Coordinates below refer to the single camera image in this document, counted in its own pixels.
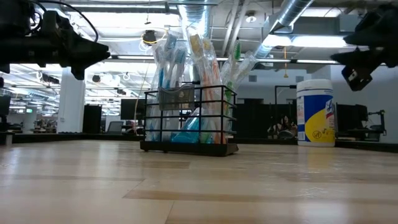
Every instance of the cable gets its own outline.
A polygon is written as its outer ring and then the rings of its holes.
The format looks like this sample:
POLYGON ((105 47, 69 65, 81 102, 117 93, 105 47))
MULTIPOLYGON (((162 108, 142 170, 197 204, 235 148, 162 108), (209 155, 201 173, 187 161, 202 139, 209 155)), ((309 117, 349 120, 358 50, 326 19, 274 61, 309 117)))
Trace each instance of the cable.
POLYGON ((166 34, 168 33, 168 32, 167 32, 167 29, 164 29, 164 31, 165 31, 165 32, 164 32, 162 38, 160 38, 159 40, 155 40, 155 41, 146 41, 146 40, 144 40, 144 35, 145 35, 145 34, 142 34, 142 35, 141 35, 141 39, 142 39, 142 41, 143 41, 145 44, 156 44, 156 43, 158 43, 159 41, 163 40, 164 37, 166 36, 166 34))
POLYGON ((38 12, 35 12, 35 15, 36 15, 36 14, 39 16, 39 23, 37 24, 36 27, 34 27, 33 29, 31 29, 31 30, 28 32, 28 34, 32 34, 32 33, 34 33, 34 32, 37 32, 37 31, 42 27, 42 24, 43 24, 43 17, 42 17, 42 15, 41 15, 40 13, 38 13, 38 12))
MULTIPOLYGON (((142 89, 144 87, 144 83, 145 83, 145 79, 147 78, 149 66, 150 66, 150 64, 148 63, 147 71, 145 72, 145 76, 142 79, 141 88, 140 88, 139 93, 138 93, 138 97, 137 97, 137 101, 136 101, 136 107, 134 109, 134 122, 136 122, 136 120, 137 120, 137 107, 138 107, 139 96, 141 95, 142 89)), ((134 133, 137 134, 137 125, 134 125, 134 133)))
POLYGON ((29 3, 35 4, 35 5, 39 6, 44 12, 47 12, 46 8, 39 2, 37 2, 37 1, 29 1, 29 3))
POLYGON ((63 6, 66 6, 66 7, 69 7, 69 8, 71 8, 71 9, 73 9, 74 11, 76 11, 77 13, 79 13, 80 16, 81 16, 82 18, 84 18, 84 19, 87 21, 87 23, 91 26, 91 28, 93 29, 93 31, 94 31, 94 33, 95 33, 95 40, 94 40, 94 42, 97 42, 97 41, 98 41, 98 38, 99 38, 100 36, 98 35, 98 31, 95 29, 95 26, 94 26, 94 25, 90 22, 90 20, 87 19, 87 17, 86 17, 80 10, 78 10, 77 8, 71 6, 71 5, 67 4, 67 3, 59 2, 59 1, 39 0, 39 2, 42 2, 42 3, 60 4, 60 5, 63 5, 63 6))
POLYGON ((323 17, 325 17, 325 16, 326 16, 329 12, 331 12, 333 9, 338 9, 338 10, 340 10, 341 13, 343 13, 343 11, 342 11, 339 7, 333 6, 332 8, 329 9, 329 11, 327 11, 327 12, 325 13, 325 15, 324 15, 323 17))

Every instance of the fluorescent light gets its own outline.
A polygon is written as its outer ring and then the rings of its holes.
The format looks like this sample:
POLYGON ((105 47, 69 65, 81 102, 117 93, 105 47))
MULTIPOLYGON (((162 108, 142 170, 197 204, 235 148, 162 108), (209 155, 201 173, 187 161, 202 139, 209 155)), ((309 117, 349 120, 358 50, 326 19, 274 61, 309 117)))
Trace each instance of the fluorescent light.
POLYGON ((154 60, 154 56, 126 55, 126 56, 118 56, 118 59, 154 60))
POLYGON ((89 99, 137 99, 137 97, 130 96, 86 96, 87 100, 89 99))
POLYGON ((143 8, 143 9, 164 9, 160 6, 141 6, 137 4, 72 4, 73 7, 92 7, 92 8, 143 8))
POLYGON ((25 109, 25 106, 10 106, 10 109, 25 109))
POLYGON ((29 92, 28 91, 26 91, 26 90, 21 90, 21 89, 19 89, 19 88, 13 88, 13 87, 11 87, 11 88, 9 88, 11 91, 13 91, 14 93, 17 93, 17 94, 23 94, 23 95, 28 95, 29 94, 29 92))
POLYGON ((289 37, 281 36, 281 35, 268 35, 266 39, 262 42, 264 46, 290 46, 292 45, 292 41, 289 37))
POLYGON ((36 101, 31 101, 31 102, 28 102, 28 103, 37 104, 37 105, 42 105, 43 104, 42 102, 36 102, 36 101))
POLYGON ((327 47, 339 48, 347 47, 347 43, 342 36, 320 36, 320 35, 303 35, 293 39, 292 45, 295 47, 327 47))
POLYGON ((267 63, 290 63, 291 59, 264 58, 264 59, 257 59, 257 61, 267 62, 267 63))
POLYGON ((337 64, 338 62, 335 62, 333 60, 297 60, 297 63, 316 63, 316 64, 337 64))

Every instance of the ceiling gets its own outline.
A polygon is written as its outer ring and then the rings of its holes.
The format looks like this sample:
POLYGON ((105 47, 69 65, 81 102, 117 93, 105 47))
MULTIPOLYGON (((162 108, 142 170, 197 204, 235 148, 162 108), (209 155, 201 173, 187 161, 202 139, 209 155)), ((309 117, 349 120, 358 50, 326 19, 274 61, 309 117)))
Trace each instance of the ceiling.
MULTIPOLYGON (((110 0, 103 1, 64 1, 71 5, 82 4, 103 4, 110 0)), ((134 4, 137 1, 123 1, 119 3, 134 4)), ((302 17, 329 17, 336 18, 340 14, 348 13, 358 15, 363 8, 372 8, 383 1, 325 1, 317 0, 308 8, 302 17)), ((151 1, 151 4, 164 2, 151 1)), ((174 7, 177 3, 181 4, 209 4, 210 11, 210 34, 211 40, 218 54, 221 54, 224 37, 227 32, 227 22, 229 13, 233 7, 233 0, 210 0, 210 1, 169 1, 174 7)), ((238 37, 242 44, 242 51, 255 51, 264 39, 264 21, 266 17, 278 12, 281 1, 275 0, 253 0, 248 5, 248 11, 254 11, 256 21, 246 22, 243 20, 238 37)), ((83 37, 93 40, 95 33, 92 28, 76 12, 65 10, 56 5, 46 5, 48 8, 57 8, 62 16, 68 17, 76 32, 83 37)), ((164 37, 166 32, 175 32, 181 34, 183 40, 180 17, 176 14, 160 13, 117 13, 118 5, 108 5, 107 10, 102 12, 84 12, 84 15, 93 23, 99 33, 99 42, 109 46, 113 55, 152 55, 150 47, 144 45, 141 35, 145 30, 155 30, 158 39, 164 37)), ((271 55, 274 58, 300 58, 328 60, 331 54, 350 50, 345 48, 319 48, 319 47, 295 47, 273 48, 271 55)), ((289 65, 287 69, 307 70, 313 65, 289 65)), ((268 69, 285 69, 284 64, 273 64, 268 69)), ((106 114, 117 114, 119 108, 119 99, 123 97, 137 98, 140 89, 148 90, 153 79, 156 66, 153 63, 133 63, 133 62, 99 62, 86 69, 86 103, 102 104, 106 114), (93 76, 101 77, 101 82, 93 81, 93 76), (120 95, 113 89, 118 87, 126 92, 126 95, 120 95)), ((13 95, 13 98, 22 100, 13 100, 14 106, 21 105, 40 105, 43 101, 50 100, 51 105, 40 110, 41 113, 52 114, 57 112, 59 104, 60 85, 51 85, 40 81, 41 74, 50 75, 62 82, 62 68, 59 65, 47 65, 46 68, 40 68, 37 65, 11 65, 10 74, 2 74, 6 85, 22 86, 21 88, 7 88, 3 90, 5 94, 13 95)))

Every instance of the disinfecting wipes container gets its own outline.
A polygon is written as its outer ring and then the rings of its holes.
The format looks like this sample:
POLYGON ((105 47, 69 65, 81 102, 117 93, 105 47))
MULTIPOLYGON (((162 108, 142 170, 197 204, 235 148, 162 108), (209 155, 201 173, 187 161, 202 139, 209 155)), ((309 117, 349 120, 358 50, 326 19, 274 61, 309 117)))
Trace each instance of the disinfecting wipes container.
POLYGON ((297 84, 299 146, 335 146, 335 113, 330 80, 316 79, 297 84))

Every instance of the desk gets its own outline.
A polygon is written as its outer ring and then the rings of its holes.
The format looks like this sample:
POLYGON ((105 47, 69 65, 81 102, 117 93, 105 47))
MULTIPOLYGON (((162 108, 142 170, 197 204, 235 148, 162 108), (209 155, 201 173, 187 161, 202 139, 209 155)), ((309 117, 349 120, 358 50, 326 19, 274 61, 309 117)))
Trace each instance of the desk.
POLYGON ((133 125, 122 125, 122 130, 123 129, 128 130, 128 129, 132 129, 132 128, 134 128, 133 125))

